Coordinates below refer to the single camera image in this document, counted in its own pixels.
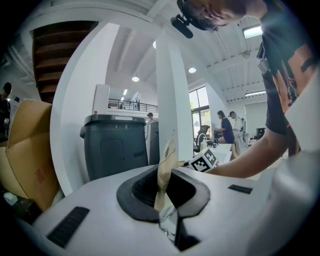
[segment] white table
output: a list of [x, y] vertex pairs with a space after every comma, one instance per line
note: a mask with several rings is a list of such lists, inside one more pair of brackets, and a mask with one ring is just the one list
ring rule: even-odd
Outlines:
[[216, 146], [216, 148], [214, 147], [210, 147], [210, 150], [214, 153], [214, 152], [220, 152], [220, 153], [228, 153], [231, 150], [231, 146], [232, 144], [219, 144]]

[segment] balcony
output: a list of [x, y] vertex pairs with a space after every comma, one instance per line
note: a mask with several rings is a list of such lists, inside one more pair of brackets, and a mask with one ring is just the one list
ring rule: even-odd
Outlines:
[[147, 118], [148, 113], [153, 113], [153, 117], [158, 119], [158, 106], [135, 101], [127, 101], [110, 98], [108, 102], [108, 114], [118, 116], [130, 116]]

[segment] railing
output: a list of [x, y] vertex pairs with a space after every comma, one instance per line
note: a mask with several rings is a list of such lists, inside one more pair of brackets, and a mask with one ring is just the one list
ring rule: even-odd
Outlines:
[[158, 106], [156, 105], [144, 104], [144, 103], [135, 102], [135, 101], [113, 99], [113, 98], [109, 99], [108, 108], [158, 113]]

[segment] gray trash bin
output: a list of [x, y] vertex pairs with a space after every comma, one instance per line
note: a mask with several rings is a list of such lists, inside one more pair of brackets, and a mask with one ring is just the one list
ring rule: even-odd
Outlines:
[[91, 181], [148, 165], [144, 118], [93, 114], [85, 118], [85, 162]]

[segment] trash bin lid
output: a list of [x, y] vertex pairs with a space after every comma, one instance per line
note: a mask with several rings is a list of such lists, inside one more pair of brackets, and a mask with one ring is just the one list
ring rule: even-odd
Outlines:
[[110, 121], [111, 123], [135, 122], [135, 123], [142, 123], [143, 125], [146, 124], [146, 120], [142, 117], [121, 116], [121, 115], [114, 115], [114, 114], [92, 114], [87, 116], [84, 119], [84, 126], [88, 125], [89, 123], [100, 122], [100, 121]]

